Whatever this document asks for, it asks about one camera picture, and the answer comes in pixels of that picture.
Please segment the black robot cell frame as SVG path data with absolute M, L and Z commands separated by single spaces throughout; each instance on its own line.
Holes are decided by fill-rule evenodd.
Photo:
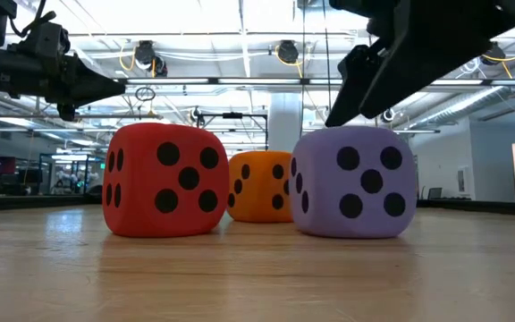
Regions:
M 40 154 L 38 169 L 43 173 L 43 194 L 82 195 L 101 184 L 106 161 L 89 154 Z

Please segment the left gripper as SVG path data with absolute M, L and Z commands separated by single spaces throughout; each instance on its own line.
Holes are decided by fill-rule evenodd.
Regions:
M 43 70 L 43 76 L 38 81 L 40 90 L 38 96 L 43 97 L 47 103 L 56 104 L 58 114 L 64 121 L 75 119 L 77 107 L 73 91 L 78 78 L 93 86 L 104 88 L 92 91 L 83 98 L 84 106 L 125 93 L 124 84 L 90 69 L 77 53 L 73 55 L 38 54 L 38 60 Z

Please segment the long ceiling light bar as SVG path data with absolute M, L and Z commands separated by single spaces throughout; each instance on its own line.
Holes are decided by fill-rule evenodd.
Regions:
M 341 85 L 338 79 L 290 79 L 290 78 L 120 78 L 126 85 Z M 515 86 L 515 79 L 498 80 L 435 80 L 431 86 Z

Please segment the silver ventilation duct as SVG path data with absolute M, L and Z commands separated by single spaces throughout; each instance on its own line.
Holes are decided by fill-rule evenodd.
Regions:
M 497 102 L 500 98 L 509 96 L 510 93 L 511 89 L 509 87 L 496 86 L 473 93 L 461 94 L 433 107 L 419 117 L 412 119 L 405 125 L 402 125 L 402 128 L 404 130 L 416 130 L 426 126 L 428 123 L 443 123 L 459 120 L 478 109 Z

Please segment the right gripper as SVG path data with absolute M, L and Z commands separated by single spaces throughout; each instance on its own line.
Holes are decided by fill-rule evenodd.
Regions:
M 515 0 L 329 0 L 368 18 L 381 44 L 357 45 L 338 63 L 342 85 L 325 126 L 375 117 L 491 47 L 515 28 Z M 386 48 L 384 57 L 379 52 Z

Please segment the purple foam die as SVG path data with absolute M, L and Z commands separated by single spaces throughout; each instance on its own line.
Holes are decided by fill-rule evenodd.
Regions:
M 304 135 L 292 151 L 289 187 L 293 222 L 307 234 L 391 238 L 416 213 L 412 152 L 384 128 L 343 126 Z

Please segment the white building column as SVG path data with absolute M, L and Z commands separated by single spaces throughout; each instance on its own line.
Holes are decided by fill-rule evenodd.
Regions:
M 274 93 L 268 111 L 268 145 L 272 150 L 292 152 L 301 133 L 301 96 Z

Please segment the red foam die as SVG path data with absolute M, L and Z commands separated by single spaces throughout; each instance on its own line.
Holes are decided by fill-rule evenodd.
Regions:
M 112 137 L 102 208 L 107 227 L 126 237 L 208 233 L 229 194 L 228 158 L 211 132 L 179 124 L 134 123 Z

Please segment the orange foam die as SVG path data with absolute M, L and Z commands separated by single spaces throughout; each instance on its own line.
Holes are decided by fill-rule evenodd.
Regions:
M 227 212 L 235 221 L 291 223 L 289 174 L 291 153 L 249 151 L 229 161 Z

